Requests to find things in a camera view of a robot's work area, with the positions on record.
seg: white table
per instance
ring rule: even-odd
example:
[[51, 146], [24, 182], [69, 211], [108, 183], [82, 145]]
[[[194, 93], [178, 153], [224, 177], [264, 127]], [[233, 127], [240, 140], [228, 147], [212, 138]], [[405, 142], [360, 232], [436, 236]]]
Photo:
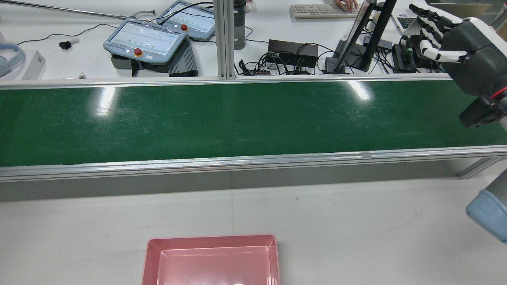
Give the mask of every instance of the white table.
[[[42, 0], [38, 4], [66, 7], [94, 12], [131, 15], [140, 10], [156, 10], [162, 13], [171, 2], [153, 0], [148, 4], [135, 1], [110, 0], [107, 2], [92, 0], [87, 2], [68, 2], [64, 0]], [[409, 0], [399, 0], [397, 5], [408, 5]], [[322, 0], [291, 0], [272, 1], [254, 0], [253, 9], [246, 15], [246, 25], [254, 30], [249, 39], [268, 41], [277, 39], [293, 42], [315, 42], [335, 49], [338, 40], [352, 27], [354, 19], [326, 19], [326, 20], [296, 20], [291, 18], [288, 8], [290, 4], [321, 4]], [[153, 16], [144, 14], [140, 19], [152, 19]], [[20, 7], [0, 5], [0, 29], [4, 37], [10, 42], [41, 39], [52, 33], [78, 34], [100, 23], [118, 26], [121, 20], [94, 17]], [[62, 79], [77, 77], [81, 72], [91, 79], [129, 78], [130, 70], [116, 70], [110, 61], [110, 53], [102, 47], [102, 43], [114, 31], [113, 28], [101, 26], [78, 36], [80, 42], [69, 50], [62, 50], [59, 42], [67, 41], [69, 37], [51, 37], [41, 42], [31, 42], [22, 45], [25, 50], [38, 50], [46, 58], [46, 68], [41, 79]], [[383, 39], [397, 42], [400, 34], [392, 21], [383, 34]], [[192, 42], [192, 48], [199, 69], [199, 76], [215, 77], [218, 73], [216, 46], [214, 43]], [[235, 52], [235, 62], [240, 59], [245, 62], [257, 61], [267, 52], [267, 44], [247, 42], [243, 50]], [[319, 66], [323, 67], [323, 56]], [[383, 73], [378, 65], [374, 74]], [[161, 77], [166, 74], [142, 70], [139, 77]]]

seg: laptop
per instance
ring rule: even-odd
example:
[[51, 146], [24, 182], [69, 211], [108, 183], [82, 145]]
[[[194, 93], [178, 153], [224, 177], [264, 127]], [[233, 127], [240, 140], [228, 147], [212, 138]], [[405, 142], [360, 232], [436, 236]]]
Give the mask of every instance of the laptop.
[[395, 8], [392, 10], [391, 19], [400, 30], [402, 35], [419, 34], [421, 27], [416, 21], [417, 15], [408, 7], [406, 9]]
[[[455, 4], [455, 3], [431, 3], [430, 6], [441, 9], [456, 17], [468, 18], [479, 17], [489, 10], [493, 4]], [[417, 15], [410, 9], [394, 9], [391, 14], [395, 25], [402, 35], [419, 34], [420, 25], [416, 21]]]

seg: computer screen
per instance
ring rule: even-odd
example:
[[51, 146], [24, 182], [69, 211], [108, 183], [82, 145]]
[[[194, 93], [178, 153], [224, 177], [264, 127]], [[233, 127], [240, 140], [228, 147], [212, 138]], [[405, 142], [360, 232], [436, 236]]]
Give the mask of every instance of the computer screen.
[[366, 27], [366, 24], [368, 24], [368, 21], [370, 19], [370, 14], [372, 13], [373, 9], [375, 8], [376, 0], [365, 0], [363, 4], [361, 5], [361, 8], [359, 9], [359, 13], [357, 14], [357, 17], [355, 18], [354, 25], [352, 26], [352, 29], [350, 30], [349, 36], [347, 38], [347, 41], [343, 46], [340, 44], [336, 48], [336, 53], [340, 54], [338, 57], [338, 64], [335, 68], [335, 71], [338, 71], [343, 64], [345, 63], [345, 60], [350, 53], [350, 50], [354, 46], [355, 42], [359, 38], [359, 35], [363, 31], [363, 29]]

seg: headphones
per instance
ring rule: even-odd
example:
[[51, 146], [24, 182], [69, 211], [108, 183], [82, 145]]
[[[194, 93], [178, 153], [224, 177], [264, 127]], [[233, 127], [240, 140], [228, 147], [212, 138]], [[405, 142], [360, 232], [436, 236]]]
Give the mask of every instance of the headphones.
[[25, 54], [23, 50], [18, 45], [15, 44], [0, 44], [0, 50], [15, 50], [17, 51], [16, 55], [7, 60], [5, 57], [0, 56], [0, 77], [6, 75], [13, 66], [21, 63], [25, 59]]

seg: white desk surface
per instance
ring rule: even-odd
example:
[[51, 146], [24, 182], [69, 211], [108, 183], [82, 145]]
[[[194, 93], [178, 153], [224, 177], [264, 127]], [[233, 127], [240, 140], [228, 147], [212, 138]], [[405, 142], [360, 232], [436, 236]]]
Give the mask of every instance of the white desk surface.
[[[251, 179], [219, 176], [190, 184]], [[144, 177], [138, 187], [174, 187]], [[264, 233], [278, 239], [281, 285], [505, 284], [507, 246], [464, 210], [487, 184], [479, 175], [0, 203], [0, 284], [139, 285], [150, 238]]]
[[[331, 0], [254, 0], [253, 9], [246, 15], [246, 26], [253, 29], [250, 39], [268, 41], [269, 39], [315, 42], [335, 49], [338, 40], [352, 27], [354, 19], [296, 20], [289, 14], [290, 4], [322, 4]], [[399, 0], [397, 5], [408, 5], [409, 0]], [[133, 0], [83, 1], [69, 2], [65, 0], [40, 0], [38, 4], [80, 9], [101, 13], [122, 14], [129, 16], [140, 10], [156, 10], [163, 13], [171, 4], [167, 0], [152, 0], [144, 3]], [[153, 16], [145, 14], [140, 19], [149, 20]], [[118, 26], [121, 20], [88, 15], [79, 15], [59, 11], [42, 10], [28, 7], [0, 4], [0, 31], [9, 42], [41, 39], [52, 33], [77, 34], [84, 29], [100, 23]], [[91, 79], [129, 78], [130, 70], [116, 70], [110, 61], [110, 53], [102, 43], [114, 31], [113, 28], [101, 26], [78, 36], [80, 42], [69, 50], [62, 50], [59, 42], [69, 37], [51, 37], [42, 42], [25, 43], [26, 50], [38, 50], [46, 59], [46, 68], [41, 79], [74, 78], [81, 72]], [[392, 21], [383, 34], [383, 39], [397, 42], [400, 34]], [[243, 50], [235, 51], [235, 62], [257, 61], [267, 52], [268, 45], [258, 42], [247, 42]], [[216, 76], [218, 73], [216, 45], [214, 43], [192, 42], [200, 76]], [[319, 61], [323, 68], [325, 56]], [[373, 71], [382, 73], [380, 65]], [[139, 77], [167, 77], [166, 74], [149, 70], [139, 72]]]

